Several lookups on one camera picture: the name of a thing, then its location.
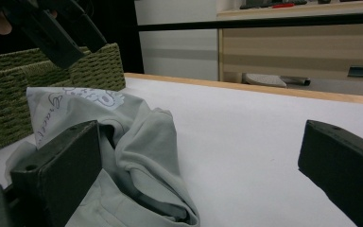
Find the wooden shelf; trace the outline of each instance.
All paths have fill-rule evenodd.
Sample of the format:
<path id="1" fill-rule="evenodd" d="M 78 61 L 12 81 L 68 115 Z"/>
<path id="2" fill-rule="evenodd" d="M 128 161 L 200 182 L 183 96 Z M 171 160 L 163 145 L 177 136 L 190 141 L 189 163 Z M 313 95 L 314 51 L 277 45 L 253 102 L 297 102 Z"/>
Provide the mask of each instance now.
<path id="1" fill-rule="evenodd" d="M 319 5 L 318 2 L 309 2 L 306 5 L 281 9 L 234 9 L 221 11 L 216 17 L 218 20 L 245 20 L 354 13 L 363 13 L 363 1 L 338 2 L 333 0 L 330 4 L 323 5 Z"/>

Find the wooden cabinet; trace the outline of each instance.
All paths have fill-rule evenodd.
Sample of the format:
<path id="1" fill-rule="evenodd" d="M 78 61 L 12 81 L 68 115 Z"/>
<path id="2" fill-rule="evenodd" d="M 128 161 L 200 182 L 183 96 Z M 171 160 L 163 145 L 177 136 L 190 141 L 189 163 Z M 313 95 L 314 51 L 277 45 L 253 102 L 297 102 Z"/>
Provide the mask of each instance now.
<path id="1" fill-rule="evenodd" d="M 326 11 L 329 14 L 319 12 L 320 9 L 329 9 Z M 363 13 L 363 2 L 309 4 L 285 10 L 232 10 L 219 13 L 218 19 L 257 20 L 264 15 L 270 16 L 272 11 L 275 12 L 272 16 L 281 19 L 300 14 L 297 20 L 301 20 L 303 15 L 325 20 L 328 15 Z M 233 73 L 358 79 L 347 77 L 349 69 L 353 65 L 363 66 L 363 22 L 225 28 L 220 29 L 218 34 L 220 80 L 231 80 L 228 76 Z"/>

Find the gray fabric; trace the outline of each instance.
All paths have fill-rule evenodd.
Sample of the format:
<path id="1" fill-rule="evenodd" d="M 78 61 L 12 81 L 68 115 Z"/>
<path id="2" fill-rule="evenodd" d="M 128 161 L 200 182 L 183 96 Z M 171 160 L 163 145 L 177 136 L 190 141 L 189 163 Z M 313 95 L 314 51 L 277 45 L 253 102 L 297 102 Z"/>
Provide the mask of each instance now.
<path id="1" fill-rule="evenodd" d="M 78 123 L 100 123 L 103 169 L 66 226 L 199 226 L 170 112 L 94 89 L 28 88 L 27 99 L 37 148 Z"/>

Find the white tabletop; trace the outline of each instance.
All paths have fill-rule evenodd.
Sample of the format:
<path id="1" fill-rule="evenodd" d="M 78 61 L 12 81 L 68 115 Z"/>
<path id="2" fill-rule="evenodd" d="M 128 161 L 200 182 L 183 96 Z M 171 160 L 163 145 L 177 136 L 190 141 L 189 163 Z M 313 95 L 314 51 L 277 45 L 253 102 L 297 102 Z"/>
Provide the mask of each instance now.
<path id="1" fill-rule="evenodd" d="M 354 226 L 297 162 L 307 119 L 363 137 L 363 104 L 132 78 L 123 92 L 173 113 L 201 226 Z"/>

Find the table surface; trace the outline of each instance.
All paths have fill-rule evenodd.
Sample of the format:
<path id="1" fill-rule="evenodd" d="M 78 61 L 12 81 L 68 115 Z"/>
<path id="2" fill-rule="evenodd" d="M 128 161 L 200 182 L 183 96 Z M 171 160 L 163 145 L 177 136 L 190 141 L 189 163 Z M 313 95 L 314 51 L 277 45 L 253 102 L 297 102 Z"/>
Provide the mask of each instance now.
<path id="1" fill-rule="evenodd" d="M 307 119 L 363 137 L 363 96 L 136 74 L 126 82 L 123 93 L 172 112 L 201 226 L 354 226 L 297 161 Z M 0 150 L 3 185 L 17 146 Z"/>

